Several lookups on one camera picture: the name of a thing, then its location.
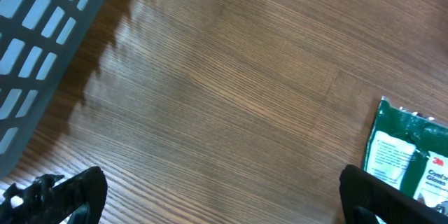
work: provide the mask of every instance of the wooden floor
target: wooden floor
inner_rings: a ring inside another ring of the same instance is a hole
[[[343,223],[382,95],[448,121],[448,0],[106,0],[17,165],[104,223]]]

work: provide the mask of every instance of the gray plastic basket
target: gray plastic basket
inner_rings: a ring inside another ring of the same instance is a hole
[[[104,0],[0,0],[0,178],[16,165]]]

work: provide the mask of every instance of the white label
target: white label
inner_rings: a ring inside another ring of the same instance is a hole
[[[377,131],[370,147],[366,172],[400,189],[415,145]]]
[[[429,151],[414,199],[448,216],[448,158]]]

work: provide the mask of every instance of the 3m logo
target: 3m logo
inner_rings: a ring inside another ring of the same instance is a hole
[[[443,160],[441,160],[438,157],[434,157],[433,163],[436,164],[436,165],[443,166]]]

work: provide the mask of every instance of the green package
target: green package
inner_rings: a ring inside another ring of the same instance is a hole
[[[366,172],[448,215],[448,129],[417,112],[379,104],[365,149]]]

